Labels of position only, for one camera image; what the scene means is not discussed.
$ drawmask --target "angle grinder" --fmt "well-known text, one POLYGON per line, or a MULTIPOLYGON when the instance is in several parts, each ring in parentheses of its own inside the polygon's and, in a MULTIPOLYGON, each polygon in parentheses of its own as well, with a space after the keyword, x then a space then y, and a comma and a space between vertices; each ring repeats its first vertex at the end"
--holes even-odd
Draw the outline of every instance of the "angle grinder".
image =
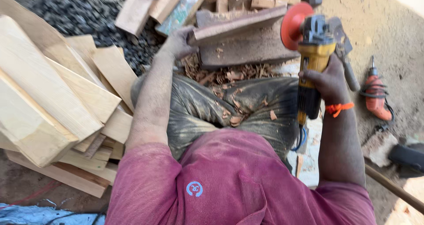
MULTIPOLYGON (((323 72, 334 52, 336 41, 324 15, 314 15, 312 7, 305 2, 292 6, 281 24, 281 40, 290 50, 301 54, 300 70, 323 72)), ((298 121, 300 125, 309 119, 316 119, 321 106, 321 94, 314 83, 299 79, 298 121)))

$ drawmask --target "drill cord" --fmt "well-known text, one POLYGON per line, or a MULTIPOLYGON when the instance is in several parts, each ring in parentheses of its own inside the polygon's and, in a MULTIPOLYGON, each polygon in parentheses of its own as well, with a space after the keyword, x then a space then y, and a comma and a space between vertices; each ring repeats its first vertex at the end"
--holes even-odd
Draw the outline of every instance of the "drill cord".
POLYGON ((387 102, 386 97, 389 95, 389 92, 387 92, 387 90, 385 90, 385 88, 387 88, 386 85, 384 85, 384 84, 373 84, 373 82, 375 82, 377 79, 374 79, 373 81, 369 82, 368 84, 365 84, 361 88, 361 91, 359 91, 359 94, 362 95, 362 96, 365 96, 365 97, 384 98, 384 104, 387 107, 387 109, 389 110, 390 114, 392 115, 392 120, 390 121, 390 123, 391 123, 395 120, 395 114, 393 113, 393 108, 387 102), (367 90, 370 90, 370 89, 374 91, 374 94, 366 92, 367 90))

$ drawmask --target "red grinder disc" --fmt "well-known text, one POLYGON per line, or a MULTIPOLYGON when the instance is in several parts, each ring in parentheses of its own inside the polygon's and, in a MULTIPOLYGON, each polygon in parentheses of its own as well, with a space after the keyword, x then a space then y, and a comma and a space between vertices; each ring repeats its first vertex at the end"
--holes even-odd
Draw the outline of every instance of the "red grinder disc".
POLYGON ((287 49, 297 49, 299 42, 302 41, 300 25, 306 16, 313 14, 312 6, 306 2, 300 2, 287 11, 281 23, 281 40, 287 49))

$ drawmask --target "red wire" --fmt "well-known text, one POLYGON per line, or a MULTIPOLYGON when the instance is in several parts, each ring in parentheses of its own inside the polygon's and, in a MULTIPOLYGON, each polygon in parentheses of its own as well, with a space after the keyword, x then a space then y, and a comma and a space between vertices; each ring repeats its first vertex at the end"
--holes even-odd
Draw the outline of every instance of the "red wire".
POLYGON ((47 192, 47 191, 54 189, 57 186, 63 184, 62 182, 59 182, 58 184, 53 185, 55 182, 57 182, 57 181, 56 180, 51 181, 50 183, 45 185, 43 188, 39 189, 38 191, 34 192, 33 194, 29 195, 28 197, 21 199, 21 200, 18 200, 18 201, 15 201, 14 203, 9 204, 8 206, 1 207, 0 210, 7 208, 7 207, 10 207, 10 206, 13 206, 13 205, 16 205, 16 204, 19 204, 19 203, 21 203, 25 200, 32 199, 32 198, 34 198, 34 197, 36 197, 36 196, 38 196, 38 195, 40 195, 44 192, 47 192))

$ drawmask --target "man's right hand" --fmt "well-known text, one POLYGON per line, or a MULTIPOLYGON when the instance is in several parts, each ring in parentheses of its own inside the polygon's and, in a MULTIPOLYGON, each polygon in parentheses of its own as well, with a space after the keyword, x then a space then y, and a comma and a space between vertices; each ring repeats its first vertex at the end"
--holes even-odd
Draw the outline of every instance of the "man's right hand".
POLYGON ((351 102, 346 86, 343 64, 334 53, 330 56, 328 66, 324 72, 304 70, 299 72, 299 77, 310 80, 315 84, 326 105, 351 102))

